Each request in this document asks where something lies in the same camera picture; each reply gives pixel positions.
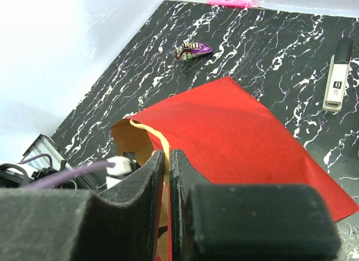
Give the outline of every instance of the pink tape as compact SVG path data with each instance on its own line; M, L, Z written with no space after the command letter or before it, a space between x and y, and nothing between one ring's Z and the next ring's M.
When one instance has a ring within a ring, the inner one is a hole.
M215 5L227 6L227 7L242 7L242 8L255 7L255 1L253 0L208 0L207 4L215 4Z

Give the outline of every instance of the white label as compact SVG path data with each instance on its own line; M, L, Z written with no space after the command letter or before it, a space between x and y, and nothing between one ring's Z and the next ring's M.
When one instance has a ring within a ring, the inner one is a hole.
M185 46L185 48L201 49L201 45L198 42L185 43L183 45Z
M347 78L347 69L348 65L334 65L326 101L342 102Z

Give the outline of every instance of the black marbled surface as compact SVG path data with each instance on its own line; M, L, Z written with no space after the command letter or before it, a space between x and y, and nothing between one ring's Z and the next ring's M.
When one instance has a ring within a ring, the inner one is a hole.
M230 75L359 202L358 21L165 1L52 138L74 164L114 156L113 123ZM343 109L331 115L321 106L329 60L343 36L352 37L355 47ZM210 44L214 53L175 61L170 52L191 40ZM359 215L338 229L339 260L359 260Z

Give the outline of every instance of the white connector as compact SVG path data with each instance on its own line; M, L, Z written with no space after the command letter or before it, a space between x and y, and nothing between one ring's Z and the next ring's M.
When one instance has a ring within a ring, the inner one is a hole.
M114 167L106 168L107 174L112 176L126 175L132 172L131 161L124 156L115 156L106 159L107 162L114 163Z

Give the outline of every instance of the paper bag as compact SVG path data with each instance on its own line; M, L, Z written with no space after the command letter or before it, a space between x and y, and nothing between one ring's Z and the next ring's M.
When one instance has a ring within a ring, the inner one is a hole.
M308 184L335 221L359 210L271 112L230 77L165 99L131 119L162 134L171 149L182 149L214 184ZM143 164L162 144L135 126L124 119L112 133L119 153L135 152Z

